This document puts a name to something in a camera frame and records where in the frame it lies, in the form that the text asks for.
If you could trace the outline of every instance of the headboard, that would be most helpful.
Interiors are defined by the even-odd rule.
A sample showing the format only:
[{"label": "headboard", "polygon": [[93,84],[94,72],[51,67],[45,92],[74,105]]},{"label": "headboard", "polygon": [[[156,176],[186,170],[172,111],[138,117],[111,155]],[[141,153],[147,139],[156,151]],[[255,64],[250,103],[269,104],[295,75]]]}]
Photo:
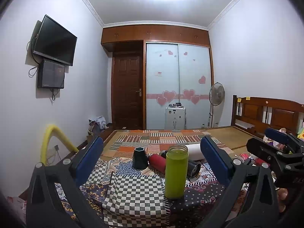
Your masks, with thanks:
[{"label": "headboard", "polygon": [[231,125],[260,138],[268,127],[296,135],[303,116],[304,105],[294,101],[233,95]]}]

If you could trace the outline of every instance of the standing fan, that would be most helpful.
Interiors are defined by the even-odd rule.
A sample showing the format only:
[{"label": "standing fan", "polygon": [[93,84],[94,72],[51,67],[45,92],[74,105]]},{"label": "standing fan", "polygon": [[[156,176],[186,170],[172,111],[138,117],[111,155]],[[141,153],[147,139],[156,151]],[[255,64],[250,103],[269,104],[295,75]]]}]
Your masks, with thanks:
[{"label": "standing fan", "polygon": [[212,127],[212,120],[213,120],[213,107],[218,106],[225,97],[225,90],[221,83],[217,82],[215,83],[211,88],[209,92],[209,101],[210,101],[210,112],[209,112],[209,119],[208,119],[208,125],[207,127]]}]

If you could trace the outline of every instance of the jar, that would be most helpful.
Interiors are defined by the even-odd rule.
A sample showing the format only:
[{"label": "jar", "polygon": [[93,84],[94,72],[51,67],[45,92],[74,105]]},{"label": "jar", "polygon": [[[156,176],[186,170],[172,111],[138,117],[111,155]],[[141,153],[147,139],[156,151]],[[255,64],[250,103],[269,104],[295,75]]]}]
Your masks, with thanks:
[{"label": "jar", "polygon": [[165,196],[179,199],[184,196],[188,168],[188,148],[175,145],[166,155]]}]

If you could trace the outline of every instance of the bedpost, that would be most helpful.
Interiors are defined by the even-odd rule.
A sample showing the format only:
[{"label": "bedpost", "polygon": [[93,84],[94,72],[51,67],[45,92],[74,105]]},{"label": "bedpost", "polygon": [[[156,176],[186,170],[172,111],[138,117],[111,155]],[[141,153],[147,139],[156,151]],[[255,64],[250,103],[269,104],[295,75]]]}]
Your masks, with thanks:
[{"label": "bedpost", "polygon": [[232,115],[231,115],[231,126],[235,126],[235,113],[237,109],[237,96],[233,95],[233,101],[232,101]]}]

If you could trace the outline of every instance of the wooden cabinet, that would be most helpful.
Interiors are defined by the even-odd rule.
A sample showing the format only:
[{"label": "wooden cabinet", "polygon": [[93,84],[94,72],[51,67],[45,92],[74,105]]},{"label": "wooden cabinet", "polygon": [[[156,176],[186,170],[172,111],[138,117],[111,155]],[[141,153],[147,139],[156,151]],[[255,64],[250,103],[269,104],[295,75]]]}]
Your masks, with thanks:
[{"label": "wooden cabinet", "polygon": [[159,40],[210,45],[208,31],[171,25],[128,25],[104,28],[101,43]]}]

